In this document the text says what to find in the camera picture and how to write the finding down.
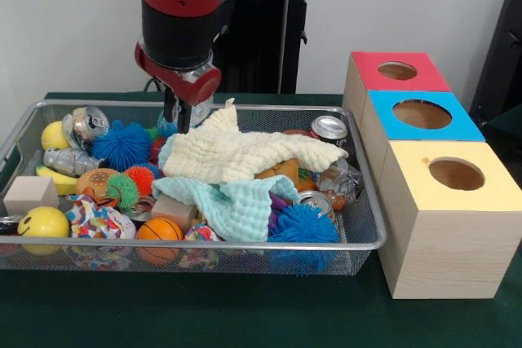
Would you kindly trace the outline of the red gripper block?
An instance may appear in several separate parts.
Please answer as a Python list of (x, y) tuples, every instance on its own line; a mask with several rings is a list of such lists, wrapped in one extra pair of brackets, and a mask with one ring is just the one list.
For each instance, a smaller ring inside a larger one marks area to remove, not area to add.
[(191, 70), (175, 70), (157, 64), (146, 54), (142, 40), (136, 43), (135, 61), (148, 75), (167, 86), (163, 106), (163, 118), (166, 122), (174, 121), (175, 96), (180, 99), (178, 132), (187, 134), (190, 130), (192, 106), (208, 100), (215, 93), (221, 82), (221, 71), (209, 62)]

